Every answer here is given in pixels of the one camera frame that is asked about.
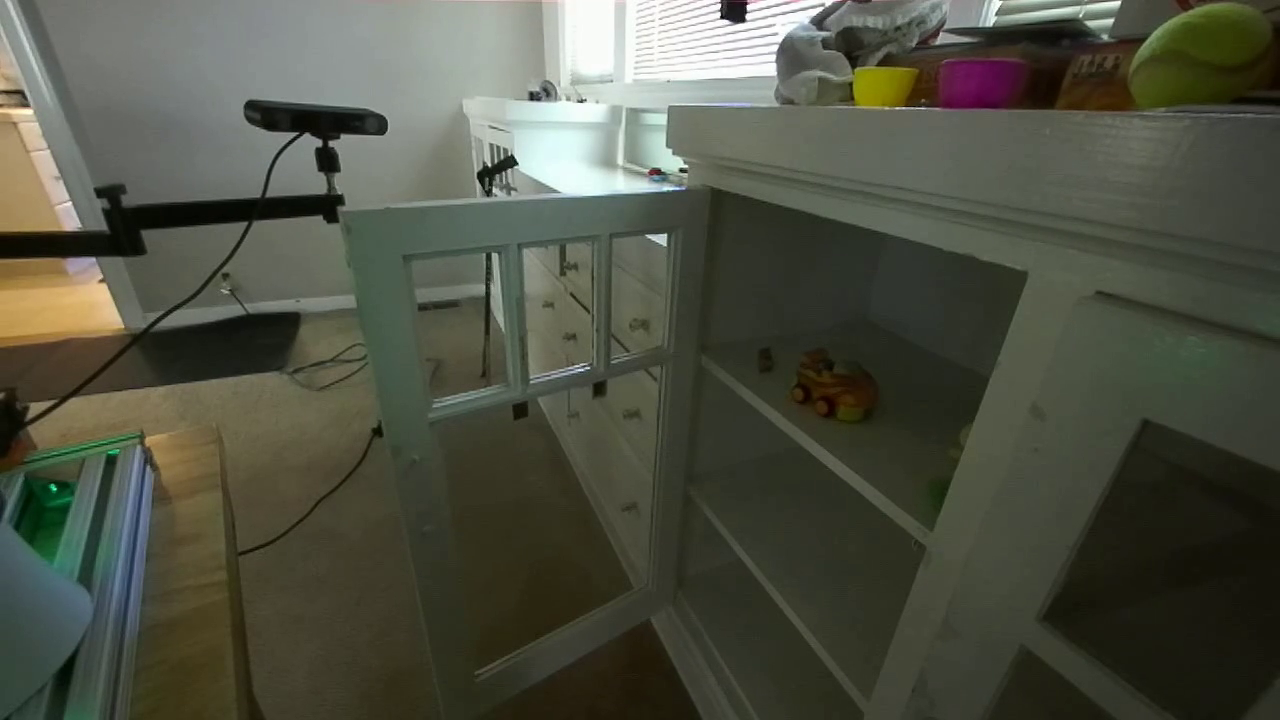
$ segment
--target green apple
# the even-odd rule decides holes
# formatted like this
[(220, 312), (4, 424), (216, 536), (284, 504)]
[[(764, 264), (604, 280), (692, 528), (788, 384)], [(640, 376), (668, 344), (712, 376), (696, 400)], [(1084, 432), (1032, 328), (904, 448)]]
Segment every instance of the green apple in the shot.
[(1200, 4), (1164, 20), (1128, 64), (1140, 108), (1228, 104), (1272, 80), (1276, 28), (1252, 4)]

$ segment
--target cabinet door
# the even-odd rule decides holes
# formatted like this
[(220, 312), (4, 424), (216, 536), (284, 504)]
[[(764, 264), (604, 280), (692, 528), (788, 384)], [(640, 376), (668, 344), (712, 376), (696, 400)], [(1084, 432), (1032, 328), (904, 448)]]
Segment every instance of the cabinet door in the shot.
[(912, 716), (1264, 716), (1280, 340), (1128, 300), (1064, 328)]
[[(348, 212), (348, 264), (356, 272), (360, 324), (368, 340), (376, 400), (384, 432), (396, 456), (396, 484), (404, 508), (404, 532), (412, 548), (412, 568), (420, 580), (420, 608), (428, 624), (432, 656), (432, 696), (436, 716), (480, 716), (500, 700), (548, 680), (572, 660), (604, 648), (620, 632), (652, 620), (668, 600), (672, 568), (644, 568), (636, 588), (568, 620), (564, 628), (516, 648), (484, 668), (472, 660), (472, 628), (460, 592), (460, 552), (452, 536), (452, 496), (436, 448), (432, 420), (468, 416), (484, 408), (524, 408), (552, 392), (600, 388), (624, 372), (652, 364), (672, 364), (676, 344), (692, 344), (692, 296), (684, 292), (672, 312), (680, 328), (668, 328), (668, 344), (652, 352), (612, 356), (612, 312), (592, 312), (588, 324), (564, 348), (572, 364), (560, 372), (536, 372), (528, 360), (540, 348), (528, 344), (528, 324), (544, 324), (540, 312), (528, 312), (528, 264), (544, 264), (548, 248), (596, 248), (608, 256), (620, 236), (664, 232), (672, 248), (688, 252), (704, 228), (708, 204), (704, 192), (636, 192), (636, 196), (540, 196), (540, 200), (472, 200), (472, 204), (416, 204), (416, 208), (372, 208)], [(432, 356), (432, 336), (416, 324), (416, 288), (412, 264), (436, 256), (496, 256), (500, 276), (500, 316), (504, 316), (504, 372), (492, 388), (436, 396), (432, 372), (420, 368)], [(596, 304), (612, 300), (612, 264), (592, 268), (584, 288)], [(660, 472), (668, 484), (664, 496), (680, 500), (676, 472)], [(644, 540), (672, 536), (676, 504), (648, 512)]]

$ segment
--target toy figure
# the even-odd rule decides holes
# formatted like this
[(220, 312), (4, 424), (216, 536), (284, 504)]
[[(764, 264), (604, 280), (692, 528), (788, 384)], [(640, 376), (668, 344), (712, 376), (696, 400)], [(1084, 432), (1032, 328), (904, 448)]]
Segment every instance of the toy figure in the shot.
[(868, 368), (836, 364), (824, 348), (800, 356), (796, 368), (796, 404), (812, 404), (836, 424), (856, 424), (872, 416), (880, 388)]
[(944, 0), (832, 0), (776, 48), (780, 104), (848, 104), (848, 76), (888, 52), (932, 44), (948, 24)]

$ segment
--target cabinet shelf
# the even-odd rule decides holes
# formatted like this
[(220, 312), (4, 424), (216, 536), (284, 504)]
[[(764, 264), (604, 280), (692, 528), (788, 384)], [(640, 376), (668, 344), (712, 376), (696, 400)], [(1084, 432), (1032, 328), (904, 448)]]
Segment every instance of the cabinet shelf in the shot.
[(924, 548), (800, 452), (700, 476), (696, 500), (840, 684), (868, 700)]
[(1060, 672), (1068, 684), (1076, 684), (1108, 716), (1144, 716), (1144, 720), (1172, 716), (1048, 624), (1036, 624), (1028, 632), (1028, 652), (1036, 652), (1052, 672)]
[(740, 716), (860, 716), (740, 564), (688, 576), (680, 616), (744, 704)]
[[(756, 368), (760, 348), (776, 356), (772, 372)], [(836, 360), (864, 364), (880, 384), (876, 416), (832, 424), (796, 404), (792, 380), (804, 348), (828, 348)], [(712, 348), (704, 352), (704, 372), (852, 484), (892, 524), (928, 544), (936, 484), (952, 476), (960, 432), (984, 396), (980, 376), (876, 324), (856, 324), (840, 336)]]

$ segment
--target white furniture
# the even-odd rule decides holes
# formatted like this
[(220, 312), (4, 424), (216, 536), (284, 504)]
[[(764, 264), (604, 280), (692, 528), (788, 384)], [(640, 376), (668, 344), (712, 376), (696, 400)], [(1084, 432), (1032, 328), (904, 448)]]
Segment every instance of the white furniture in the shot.
[[(476, 96), (464, 104), (476, 168), (516, 156), (496, 196), (584, 196), (652, 192), (660, 184), (608, 168), (616, 124), (608, 104), (520, 104)], [(596, 300), (596, 268), (612, 264), (612, 292)], [(612, 316), (612, 356), (664, 348), (668, 332), (668, 244), (620, 236), (608, 256), (592, 244), (544, 244), (524, 252), (528, 372), (536, 380), (584, 368), (596, 352), (596, 308)], [(648, 476), (656, 440), (660, 372), (628, 372), (596, 388), (540, 396), (584, 496), (592, 500), (624, 568), (644, 564)]]
[[(1272, 716), (1280, 120), (676, 108), (688, 192), (352, 212), (444, 716), (652, 620), (704, 716)], [(536, 376), (536, 248), (664, 232), (664, 348)], [(500, 252), (508, 384), (436, 400), (404, 264)], [(804, 348), (880, 380), (792, 404)], [(660, 372), (636, 592), (468, 660), (432, 416)]]

